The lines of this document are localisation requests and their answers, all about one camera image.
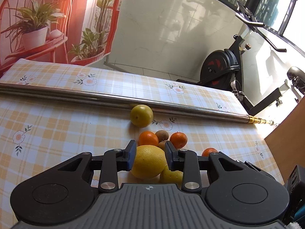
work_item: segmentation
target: tablecloth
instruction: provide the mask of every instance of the tablecloth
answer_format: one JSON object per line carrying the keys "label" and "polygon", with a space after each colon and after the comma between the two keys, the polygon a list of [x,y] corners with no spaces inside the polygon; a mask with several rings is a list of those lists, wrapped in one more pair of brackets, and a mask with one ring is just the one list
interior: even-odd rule
{"label": "tablecloth", "polygon": [[[161,100],[245,114],[230,92],[168,80],[76,65],[20,60],[0,79],[53,88],[86,90],[107,94]],[[141,132],[181,131],[188,137],[185,148],[201,155],[214,147],[233,159],[249,161],[283,183],[274,158],[252,124],[212,121],[201,118],[154,114],[146,128],[136,128],[129,111],[100,106],[0,95],[0,202],[1,227],[17,222],[10,207],[10,194],[20,182],[90,151],[102,155],[113,148],[125,148]],[[144,183],[129,172],[119,172],[122,182]],[[201,171],[202,182],[207,176]],[[98,183],[95,172],[92,185]]]}

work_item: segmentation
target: ribbed gray plate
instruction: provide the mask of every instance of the ribbed gray plate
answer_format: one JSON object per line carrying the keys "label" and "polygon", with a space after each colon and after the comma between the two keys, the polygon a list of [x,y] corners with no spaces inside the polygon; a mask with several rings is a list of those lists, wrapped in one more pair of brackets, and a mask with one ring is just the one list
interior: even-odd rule
{"label": "ribbed gray plate", "polygon": [[[221,220],[197,194],[180,191],[175,184],[124,184],[115,193],[102,194],[79,218],[57,226],[42,227],[19,222],[13,229],[242,229]],[[278,221],[251,229],[284,229]]]}

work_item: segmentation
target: bike handlebar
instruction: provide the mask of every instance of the bike handlebar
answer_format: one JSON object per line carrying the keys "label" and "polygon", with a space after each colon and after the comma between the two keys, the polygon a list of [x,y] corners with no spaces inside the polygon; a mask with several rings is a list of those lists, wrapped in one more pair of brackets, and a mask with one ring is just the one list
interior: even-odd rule
{"label": "bike handlebar", "polygon": [[239,13],[236,13],[235,16],[240,19],[243,23],[250,27],[265,27],[265,24],[262,22],[252,22],[241,16]]}
{"label": "bike handlebar", "polygon": [[265,24],[262,22],[252,22],[247,20],[246,18],[244,18],[240,13],[236,13],[235,16],[240,19],[243,23],[245,23],[249,28],[251,28],[251,30],[253,30],[254,32],[258,33],[265,41],[267,41],[269,43],[269,45],[272,46],[272,48],[277,51],[277,52],[287,52],[287,49],[284,48],[277,48],[271,41],[270,39],[268,39],[266,37],[266,35],[264,35],[259,29],[257,29],[256,27],[262,27],[265,28]]}

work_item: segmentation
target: orange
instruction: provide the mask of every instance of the orange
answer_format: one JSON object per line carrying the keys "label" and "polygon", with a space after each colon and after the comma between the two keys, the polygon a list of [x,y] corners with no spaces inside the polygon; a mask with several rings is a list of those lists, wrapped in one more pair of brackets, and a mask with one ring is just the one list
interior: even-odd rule
{"label": "orange", "polygon": [[187,141],[187,136],[182,132],[175,132],[170,136],[170,142],[172,142],[176,149],[180,149],[185,146]]}
{"label": "orange", "polygon": [[215,148],[207,148],[203,151],[201,156],[208,157],[211,152],[218,152]]}
{"label": "orange", "polygon": [[159,140],[156,134],[151,131],[144,131],[139,136],[139,146],[152,145],[158,146]]}

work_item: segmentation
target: white flower pot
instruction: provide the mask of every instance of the white flower pot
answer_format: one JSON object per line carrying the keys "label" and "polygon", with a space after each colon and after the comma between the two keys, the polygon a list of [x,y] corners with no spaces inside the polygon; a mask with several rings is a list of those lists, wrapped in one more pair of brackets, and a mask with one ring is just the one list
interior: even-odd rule
{"label": "white flower pot", "polygon": [[44,27],[39,30],[23,34],[21,38],[25,50],[30,50],[32,48],[43,45],[45,43],[47,31],[48,28]]}

